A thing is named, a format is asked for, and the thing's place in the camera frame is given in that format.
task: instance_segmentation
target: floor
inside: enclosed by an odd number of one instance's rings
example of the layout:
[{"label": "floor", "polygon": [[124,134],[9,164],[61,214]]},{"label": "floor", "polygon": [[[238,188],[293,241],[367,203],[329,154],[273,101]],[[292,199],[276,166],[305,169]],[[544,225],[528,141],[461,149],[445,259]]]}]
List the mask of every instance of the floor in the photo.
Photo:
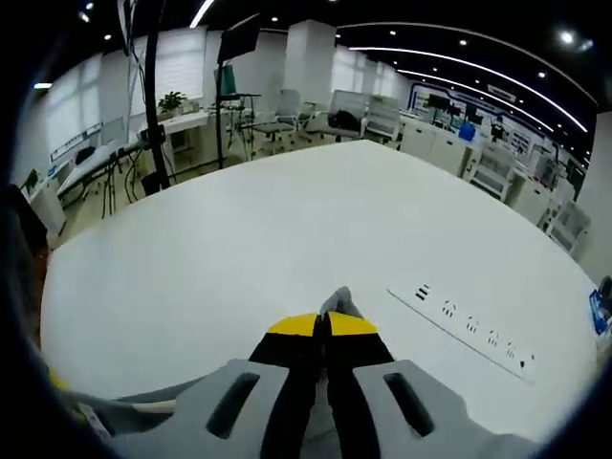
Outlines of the floor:
[{"label": "floor", "polygon": [[[308,142],[308,140],[306,139],[296,138],[295,144],[291,145],[291,151],[333,143],[335,141],[334,137],[332,136],[321,137],[319,134],[311,135],[309,136],[309,139],[311,142]],[[391,148],[397,148],[399,143],[390,142],[387,145]],[[253,160],[257,161],[258,159],[270,156],[272,154],[272,152],[270,151],[270,146],[271,141],[269,139],[266,139],[265,134],[255,132],[253,140],[253,150],[256,152],[256,154]],[[244,157],[243,152],[244,145],[242,144],[240,139],[234,138],[234,141],[232,142],[232,145],[229,148],[230,158],[227,160],[227,164],[229,164],[229,166],[240,164],[240,158]],[[124,185],[125,174],[128,170],[128,166],[129,164],[125,164],[121,168],[121,172],[119,172],[118,169],[116,169],[115,171],[115,187],[117,196],[117,209],[114,212],[115,214],[124,211],[130,205],[130,201],[127,197]],[[176,183],[180,184],[182,182],[186,182],[188,180],[209,174],[211,172],[214,172],[215,170],[217,170],[216,164],[198,167],[196,169],[192,169],[177,175]],[[104,196],[103,180],[104,178],[100,178],[95,183],[89,185],[87,194],[85,195],[84,199],[79,199],[77,202],[64,209],[64,212],[66,214],[66,225],[64,227],[64,230],[59,235],[58,239],[55,241],[50,241],[50,246],[52,249],[59,248],[61,245],[65,244],[67,241],[69,241],[82,231],[87,230],[96,222],[102,219]],[[174,179],[170,179],[170,183],[174,185]],[[131,193],[131,185],[129,184],[128,190]],[[145,197],[144,190],[142,189],[142,185],[139,180],[137,180],[134,184],[134,194],[139,200]],[[106,211],[105,218],[109,218],[108,210]]]}]

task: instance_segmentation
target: black pole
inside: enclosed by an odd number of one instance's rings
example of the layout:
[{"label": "black pole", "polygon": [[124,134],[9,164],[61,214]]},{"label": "black pole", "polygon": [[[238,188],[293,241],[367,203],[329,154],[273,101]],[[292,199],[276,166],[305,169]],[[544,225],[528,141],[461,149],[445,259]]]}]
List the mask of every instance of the black pole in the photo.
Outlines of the black pole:
[{"label": "black pole", "polygon": [[220,169],[223,169],[223,147],[221,144],[221,74],[223,71],[223,61],[219,60],[217,66],[217,97],[215,98],[215,129],[217,131],[217,162]]},{"label": "black pole", "polygon": [[157,169],[157,177],[162,189],[170,187],[168,174],[165,171],[164,154],[162,153],[162,140],[160,136],[160,125],[157,121],[157,103],[155,100],[155,58],[157,55],[157,40],[159,36],[159,20],[162,13],[162,1],[150,2],[153,11],[151,32],[146,40],[146,56],[144,57],[144,106],[146,108],[146,124],[148,128],[149,141],[153,162]]}]

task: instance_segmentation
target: ceiling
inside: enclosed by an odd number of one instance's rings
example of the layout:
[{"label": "ceiling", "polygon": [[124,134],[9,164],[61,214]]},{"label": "ceiling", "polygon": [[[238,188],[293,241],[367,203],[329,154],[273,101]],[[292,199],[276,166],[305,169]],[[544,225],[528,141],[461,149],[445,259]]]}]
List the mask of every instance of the ceiling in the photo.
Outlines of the ceiling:
[{"label": "ceiling", "polygon": [[[136,36],[147,34],[156,22],[151,17],[152,1],[154,3],[154,0],[139,0],[134,23]],[[167,0],[160,29],[188,27],[202,2]],[[86,3],[83,1],[81,5],[83,11]],[[91,19],[89,23],[80,20],[75,12],[74,21],[67,25],[66,36],[57,49],[55,60],[47,68],[47,80],[55,80],[95,53],[108,53],[122,47],[117,2],[94,0],[93,3],[94,7],[86,12]],[[486,70],[439,56],[366,52],[371,59],[400,70],[434,75],[485,92],[489,84],[500,88],[515,95],[517,100],[523,100],[523,103],[515,105],[551,126],[555,132],[542,128],[543,132],[563,144],[577,158],[581,159],[591,149],[596,114],[612,109],[612,36],[606,33],[605,14],[576,6],[565,9],[559,4],[555,5],[554,11],[543,5],[538,5],[536,11],[530,4],[521,6],[516,2],[512,7],[479,1],[469,2],[466,6],[427,2],[416,7],[415,3],[405,0],[377,0],[375,5],[373,9],[369,2],[352,0],[216,0],[201,24],[225,29],[261,12],[264,27],[287,31],[296,22],[315,19],[339,28],[339,45],[408,49],[474,63],[539,92],[572,115],[587,132],[534,92]],[[356,24],[361,26],[343,27]],[[424,27],[423,24],[444,28]],[[575,42],[571,45],[562,43],[559,38],[561,31],[571,31]],[[106,34],[111,34],[110,40],[104,40]],[[468,44],[461,46],[460,40],[467,40]],[[587,40],[592,40],[592,47],[581,49]],[[539,77],[539,72],[544,72],[546,77]],[[435,84],[451,85],[441,81],[435,81]],[[462,91],[479,96],[470,90],[462,88]],[[514,115],[531,126],[538,126],[527,116],[516,111]]]}]

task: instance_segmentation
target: electrical outlet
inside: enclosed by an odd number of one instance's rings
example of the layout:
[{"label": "electrical outlet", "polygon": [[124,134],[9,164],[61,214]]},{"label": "electrical outlet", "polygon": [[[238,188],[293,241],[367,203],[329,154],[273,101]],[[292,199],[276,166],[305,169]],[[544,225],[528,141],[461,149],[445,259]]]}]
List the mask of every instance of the electrical outlet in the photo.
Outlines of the electrical outlet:
[{"label": "electrical outlet", "polygon": [[536,356],[515,343],[497,326],[485,323],[451,295],[429,283],[402,280],[387,291],[431,323],[487,360],[527,383],[535,380]]}]

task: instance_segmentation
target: round white table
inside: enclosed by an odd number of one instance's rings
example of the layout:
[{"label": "round white table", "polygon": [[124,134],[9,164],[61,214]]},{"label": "round white table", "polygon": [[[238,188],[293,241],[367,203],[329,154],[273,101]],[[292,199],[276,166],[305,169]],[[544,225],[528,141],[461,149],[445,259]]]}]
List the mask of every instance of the round white table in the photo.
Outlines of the round white table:
[{"label": "round white table", "polygon": [[[385,289],[422,273],[538,355],[526,384]],[[309,148],[174,186],[57,250],[42,346],[74,390],[143,393],[247,358],[280,319],[339,286],[409,359],[494,432],[542,441],[595,371],[595,285],[486,193],[368,141]]]}]

